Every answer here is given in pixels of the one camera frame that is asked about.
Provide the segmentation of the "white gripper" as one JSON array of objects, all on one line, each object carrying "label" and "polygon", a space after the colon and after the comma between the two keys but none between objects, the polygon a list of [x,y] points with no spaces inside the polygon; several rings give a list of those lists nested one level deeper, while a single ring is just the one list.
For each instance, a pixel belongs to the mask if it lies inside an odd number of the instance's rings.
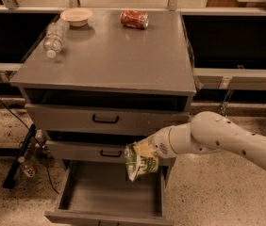
[{"label": "white gripper", "polygon": [[143,157],[152,157],[153,153],[150,150],[151,147],[159,157],[170,158],[171,148],[169,143],[169,131],[169,127],[162,128],[150,136],[148,140],[145,138],[135,142],[133,148],[136,154]]}]

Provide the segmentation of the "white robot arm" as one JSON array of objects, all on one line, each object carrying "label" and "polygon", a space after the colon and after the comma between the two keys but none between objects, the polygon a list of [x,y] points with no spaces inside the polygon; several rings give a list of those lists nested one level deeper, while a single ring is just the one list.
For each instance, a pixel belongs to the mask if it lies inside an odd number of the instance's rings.
[{"label": "white robot arm", "polygon": [[185,124],[164,127],[134,143],[145,156],[175,158],[183,153],[227,151],[242,156],[266,170],[266,137],[249,132],[214,112],[201,112]]}]

